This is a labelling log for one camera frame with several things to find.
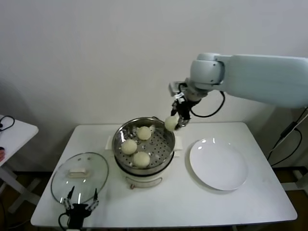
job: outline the floor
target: floor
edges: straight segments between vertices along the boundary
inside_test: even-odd
[[[281,183],[284,182],[295,182],[296,179],[292,175],[292,172],[290,170],[276,170],[275,171],[278,179]],[[41,195],[45,189],[45,186],[50,178],[50,174],[43,174],[41,176],[37,175],[19,175],[18,181],[24,185],[27,186],[34,177],[41,178],[42,181],[36,187],[36,189],[33,191],[37,195]],[[262,231],[306,231],[308,230],[308,197],[303,191],[293,191],[293,192],[287,192],[290,200],[292,201],[295,209],[298,213],[298,218],[295,221],[292,222],[282,222],[282,223],[275,223],[270,224],[262,229]],[[6,187],[2,195],[0,196],[0,199],[3,202],[4,208],[6,210],[6,217],[7,217],[7,225],[9,227],[18,226],[25,222],[23,225],[20,225],[16,228],[10,228],[8,230],[10,231],[53,231],[55,229],[53,228],[38,228],[34,227],[30,224],[31,216],[35,210],[35,206],[30,204],[29,202],[24,202],[22,206],[16,211],[15,214],[9,214],[7,212],[7,208],[10,206],[10,204],[13,203],[13,201],[18,197],[18,193],[10,188],[9,186]],[[5,219],[3,215],[3,211],[0,207],[0,231],[5,230],[3,227],[5,225]],[[238,227],[238,230],[241,231],[244,228],[244,226]],[[178,229],[147,229],[149,231],[231,231],[231,227],[211,227],[211,228],[178,228]],[[112,229],[112,231],[122,231],[121,229]]]

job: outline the stainless steel pot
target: stainless steel pot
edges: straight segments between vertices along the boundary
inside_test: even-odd
[[[147,141],[139,140],[137,129],[147,126],[152,135]],[[146,152],[150,156],[150,164],[147,168],[137,168],[133,165],[133,155],[125,155],[121,151],[121,144],[132,139],[137,143],[136,152]],[[164,170],[171,162],[175,146],[175,137],[173,132],[165,129],[164,122],[156,117],[141,117],[133,119],[122,125],[115,133],[112,140],[112,148],[115,154],[115,160],[119,167],[125,172],[134,176],[151,176]]]

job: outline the lid rim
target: lid rim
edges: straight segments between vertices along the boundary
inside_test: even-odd
[[[102,184],[101,188],[97,190],[97,193],[99,193],[99,192],[103,189],[103,187],[106,185],[107,180],[108,180],[108,177],[109,177],[109,164],[108,164],[106,158],[103,157],[101,154],[95,153],[95,152],[84,152],[84,153],[76,154],[76,155],[74,155],[74,156],[68,158],[64,163],[62,163],[62,164],[58,167],[58,169],[57,169],[56,171],[54,171],[54,175],[52,176],[50,188],[51,188],[52,197],[55,199],[56,202],[60,203],[60,201],[55,197],[55,195],[54,195],[53,192],[52,192],[52,183],[53,183],[53,180],[54,180],[54,176],[56,175],[56,173],[57,173],[57,171],[60,169],[60,167],[63,166],[68,160],[74,158],[75,156],[82,155],[82,154],[96,154],[96,155],[99,155],[101,158],[103,158],[103,160],[105,161],[105,163],[106,163],[106,165],[107,165],[107,174],[106,174],[106,179],[105,179],[104,183]],[[91,200],[93,197],[94,197],[94,193],[93,193],[93,196],[92,196],[92,197],[90,197],[90,198],[87,199],[86,201],[83,201],[82,203],[88,202],[88,201]]]

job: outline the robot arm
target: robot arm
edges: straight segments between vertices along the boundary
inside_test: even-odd
[[[179,114],[176,129],[188,124],[191,108],[212,90],[280,107],[307,106],[308,60],[267,55],[199,54],[192,62],[190,77],[169,85],[175,97],[171,115]]]

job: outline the white table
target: white table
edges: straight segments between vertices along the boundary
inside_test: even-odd
[[[120,175],[112,152],[104,150],[108,137],[119,126],[76,127],[57,164],[56,169],[82,152],[100,153],[108,160],[110,175],[106,200],[85,219],[85,228],[222,226],[297,218],[289,198],[244,123],[189,124],[177,132],[182,138],[183,151],[172,161],[168,178],[153,188],[134,190],[129,189]],[[198,139],[210,137],[232,143],[244,155],[249,176],[238,190],[210,189],[191,173],[187,163],[189,146]],[[31,218],[35,226],[58,227],[58,216],[64,212],[64,207],[52,197],[51,179]]]
[[[2,121],[3,128],[12,124],[12,119],[4,118]],[[31,124],[27,124],[15,120],[13,127],[0,133],[0,146],[5,149],[5,158],[0,162],[0,178],[5,182],[0,193],[5,188],[6,184],[17,190],[21,195],[9,207],[8,211],[14,213],[24,200],[27,200],[35,205],[38,204],[39,196],[31,193],[31,191],[39,184],[39,179],[34,179],[31,184],[25,188],[16,180],[16,175],[8,168],[3,166],[22,146],[24,146],[32,137],[34,137],[39,129]]]

